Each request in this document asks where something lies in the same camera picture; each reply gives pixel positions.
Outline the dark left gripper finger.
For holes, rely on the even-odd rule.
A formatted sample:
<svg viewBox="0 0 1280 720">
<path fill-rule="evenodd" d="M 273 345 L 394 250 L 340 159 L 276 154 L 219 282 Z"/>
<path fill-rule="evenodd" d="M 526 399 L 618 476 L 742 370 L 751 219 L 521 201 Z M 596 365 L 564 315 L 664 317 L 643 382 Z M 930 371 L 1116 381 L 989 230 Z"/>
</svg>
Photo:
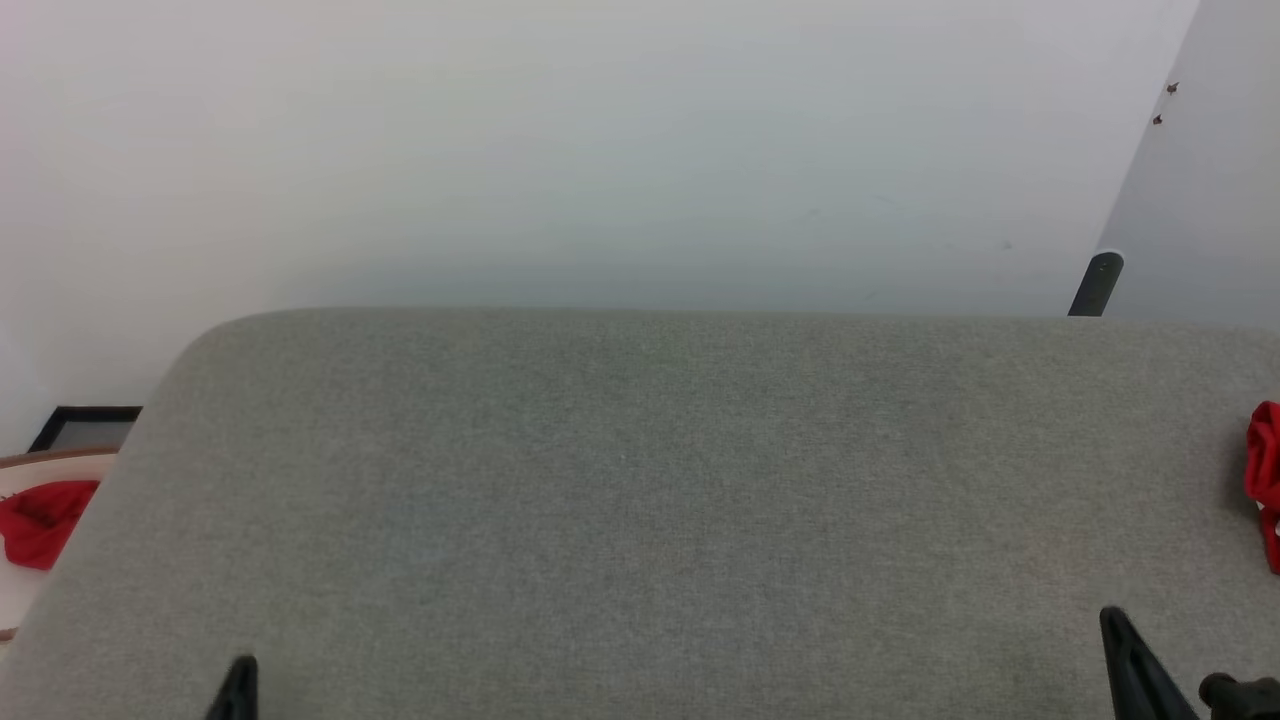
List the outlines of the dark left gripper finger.
<svg viewBox="0 0 1280 720">
<path fill-rule="evenodd" d="M 259 662 L 252 655 L 233 660 L 205 714 L 206 720 L 259 719 Z"/>
</svg>

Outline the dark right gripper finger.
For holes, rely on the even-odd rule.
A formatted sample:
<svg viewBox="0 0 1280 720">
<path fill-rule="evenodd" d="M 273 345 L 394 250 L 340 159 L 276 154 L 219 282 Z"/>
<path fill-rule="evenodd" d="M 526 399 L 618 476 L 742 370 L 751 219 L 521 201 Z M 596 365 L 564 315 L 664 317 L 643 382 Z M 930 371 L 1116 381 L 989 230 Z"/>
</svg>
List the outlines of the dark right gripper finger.
<svg viewBox="0 0 1280 720">
<path fill-rule="evenodd" d="M 1271 676 L 1239 682 L 1225 673 L 1206 676 L 1199 698 L 1213 720 L 1268 720 L 1280 716 L 1280 684 Z"/>
<path fill-rule="evenodd" d="M 1123 609 L 1102 609 L 1100 630 L 1116 719 L 1198 717 Z"/>
</svg>

